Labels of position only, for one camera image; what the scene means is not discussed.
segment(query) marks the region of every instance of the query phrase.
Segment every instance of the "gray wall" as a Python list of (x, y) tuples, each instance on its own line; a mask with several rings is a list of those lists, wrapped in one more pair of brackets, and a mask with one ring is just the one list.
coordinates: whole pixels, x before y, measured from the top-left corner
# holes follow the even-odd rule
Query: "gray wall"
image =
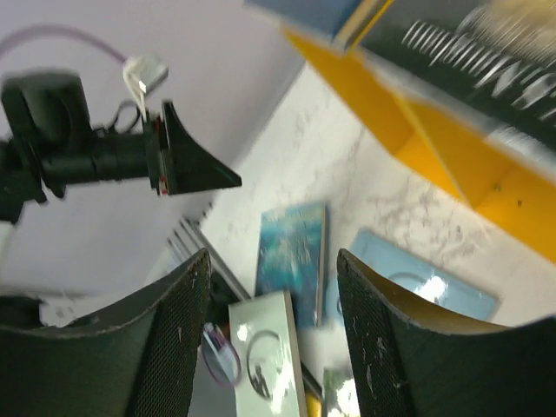
[[(168, 81), (149, 100), (175, 101), (187, 129), (234, 164), (302, 66), (276, 27), (242, 9), (242, 0), (10, 2), (5, 35), (30, 23), (66, 23), (126, 55), (156, 52)], [(121, 68), (74, 41), (43, 39), (5, 56), (1, 72), (57, 66), (81, 73), (93, 122), (107, 122), (128, 98)], [(0, 134), (8, 131), (0, 118)], [(209, 193), (159, 199), (146, 181), (70, 189), (65, 202), (30, 204), (3, 266), (3, 285), (94, 294), (137, 286), (182, 212), (197, 215)]]

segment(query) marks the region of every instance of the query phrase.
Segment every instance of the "white connector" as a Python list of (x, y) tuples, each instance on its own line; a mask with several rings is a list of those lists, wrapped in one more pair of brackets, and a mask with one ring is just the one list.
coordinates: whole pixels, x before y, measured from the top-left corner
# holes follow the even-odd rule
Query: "white connector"
[(143, 119), (147, 116), (146, 97), (166, 80), (168, 71), (168, 65), (158, 56), (131, 57), (123, 64), (123, 81)]

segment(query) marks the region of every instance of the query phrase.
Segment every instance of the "white book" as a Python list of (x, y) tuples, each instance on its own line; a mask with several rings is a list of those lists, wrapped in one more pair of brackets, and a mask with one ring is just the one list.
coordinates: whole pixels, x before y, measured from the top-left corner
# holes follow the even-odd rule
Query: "white book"
[(237, 416), (307, 417), (289, 292), (234, 304), (229, 320), (242, 364), (242, 378), (235, 387)]

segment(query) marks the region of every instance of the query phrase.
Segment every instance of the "yellow object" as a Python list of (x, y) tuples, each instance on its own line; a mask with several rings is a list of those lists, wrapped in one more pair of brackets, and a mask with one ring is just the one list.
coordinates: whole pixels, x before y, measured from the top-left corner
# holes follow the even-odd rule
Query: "yellow object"
[(305, 394), (307, 398), (308, 417), (321, 417), (321, 403), (311, 394)]
[(390, 154), (556, 263), (550, 182), (443, 111), (383, 87), (357, 50), (338, 56), (292, 31), (285, 35)]

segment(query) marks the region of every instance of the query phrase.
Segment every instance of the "white table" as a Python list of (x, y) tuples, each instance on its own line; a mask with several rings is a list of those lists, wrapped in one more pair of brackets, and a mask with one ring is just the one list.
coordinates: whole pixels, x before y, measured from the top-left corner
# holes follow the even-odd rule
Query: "white table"
[[(224, 190), (202, 232), (250, 294), (261, 212), (327, 200), (329, 275), (339, 248), (369, 228), (500, 299), (493, 321), (516, 325), (556, 311), (556, 267), (401, 165), (307, 66)], [(318, 381), (349, 364), (343, 328), (300, 332)]]

